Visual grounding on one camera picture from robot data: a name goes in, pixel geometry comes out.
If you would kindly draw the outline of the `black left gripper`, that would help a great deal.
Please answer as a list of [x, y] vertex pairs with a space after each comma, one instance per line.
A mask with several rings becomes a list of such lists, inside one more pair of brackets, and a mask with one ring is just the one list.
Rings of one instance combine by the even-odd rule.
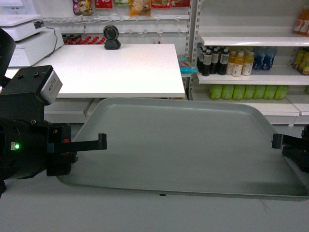
[[[18, 120], [0, 122], [0, 178], [27, 179], [46, 171], [47, 176], [66, 175], [79, 151], [106, 150], [107, 134], [99, 133], [93, 141], [71, 141], [68, 123], [31, 126]], [[68, 152], [48, 153], [51, 143], [69, 143]]]

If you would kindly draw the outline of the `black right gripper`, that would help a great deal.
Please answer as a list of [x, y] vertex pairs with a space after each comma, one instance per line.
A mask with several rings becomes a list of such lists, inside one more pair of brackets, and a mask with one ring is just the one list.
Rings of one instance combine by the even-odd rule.
[[282, 148], [282, 154], [291, 159], [300, 171], [309, 172], [309, 125], [301, 133], [301, 138], [285, 134], [273, 134], [272, 148]]

